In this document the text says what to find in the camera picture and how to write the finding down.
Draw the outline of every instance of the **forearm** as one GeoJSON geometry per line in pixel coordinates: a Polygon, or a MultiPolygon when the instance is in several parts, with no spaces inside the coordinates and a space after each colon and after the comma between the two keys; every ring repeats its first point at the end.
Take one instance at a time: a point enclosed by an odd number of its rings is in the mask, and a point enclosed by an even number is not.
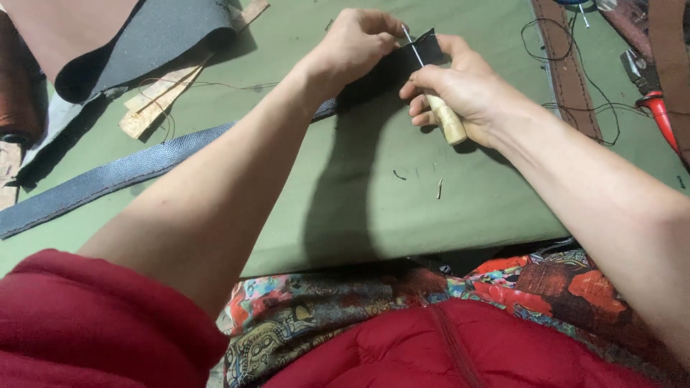
{"type": "Polygon", "coordinates": [[[534,103],[497,128],[493,145],[690,365],[690,200],[534,103]]]}
{"type": "Polygon", "coordinates": [[[320,83],[293,70],[245,118],[155,182],[79,253],[172,286],[215,317],[323,100],[320,83]]]}

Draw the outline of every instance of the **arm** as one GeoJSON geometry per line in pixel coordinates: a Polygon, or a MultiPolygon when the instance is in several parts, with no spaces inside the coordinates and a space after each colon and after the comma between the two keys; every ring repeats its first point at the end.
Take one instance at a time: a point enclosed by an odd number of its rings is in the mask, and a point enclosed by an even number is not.
{"type": "Polygon", "coordinates": [[[319,105],[396,46],[401,22],[344,10],[324,41],[227,133],[137,197],[79,254],[177,289],[212,318],[229,298],[319,105]]]}
{"type": "MultiPolygon", "coordinates": [[[[690,199],[579,133],[500,79],[459,37],[439,36],[452,69],[426,66],[400,92],[423,88],[468,119],[578,239],[627,302],[690,367],[690,199]],[[650,276],[650,269],[663,276],[650,276]]],[[[411,102],[417,125],[433,115],[411,102]]]]}

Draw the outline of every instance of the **red sleeve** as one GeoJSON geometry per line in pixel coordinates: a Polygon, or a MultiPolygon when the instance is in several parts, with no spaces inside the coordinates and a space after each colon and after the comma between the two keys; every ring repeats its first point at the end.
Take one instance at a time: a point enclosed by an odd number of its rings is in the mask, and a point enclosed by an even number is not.
{"type": "Polygon", "coordinates": [[[105,260],[46,250],[0,280],[7,387],[205,387],[228,339],[194,302],[105,260]]]}

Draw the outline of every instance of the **metal rod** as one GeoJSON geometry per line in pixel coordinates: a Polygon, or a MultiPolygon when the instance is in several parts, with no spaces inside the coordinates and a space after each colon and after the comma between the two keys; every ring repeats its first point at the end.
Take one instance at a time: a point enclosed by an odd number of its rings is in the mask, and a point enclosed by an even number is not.
{"type": "Polygon", "coordinates": [[[584,14],[584,10],[582,9],[582,3],[578,4],[580,7],[580,12],[582,13],[582,18],[584,19],[584,25],[589,28],[589,22],[587,21],[587,15],[584,14]]]}
{"type": "Polygon", "coordinates": [[[422,58],[420,57],[420,54],[417,52],[417,48],[415,47],[415,43],[412,40],[412,38],[410,38],[410,34],[407,33],[407,28],[405,28],[404,24],[402,25],[402,30],[405,32],[405,36],[407,37],[407,40],[410,41],[410,44],[412,44],[412,51],[415,52],[415,55],[417,56],[417,60],[420,62],[420,66],[424,67],[424,62],[422,62],[422,58]]]}

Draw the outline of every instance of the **hand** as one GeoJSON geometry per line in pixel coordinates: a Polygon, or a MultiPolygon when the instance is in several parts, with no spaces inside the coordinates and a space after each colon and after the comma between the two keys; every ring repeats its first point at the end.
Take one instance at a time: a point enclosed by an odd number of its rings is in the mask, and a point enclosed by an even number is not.
{"type": "Polygon", "coordinates": [[[331,29],[298,66],[325,78],[328,96],[363,77],[404,37],[402,22],[380,10],[342,10],[331,29]]]}
{"type": "Polygon", "coordinates": [[[470,139],[492,147],[490,134],[503,124],[501,119],[534,103],[494,72],[463,38],[442,34],[436,34],[436,38],[441,51],[453,58],[453,64],[449,69],[427,65],[414,72],[400,89],[400,98],[412,98],[412,124],[438,124],[421,94],[433,93],[464,118],[470,139]]]}

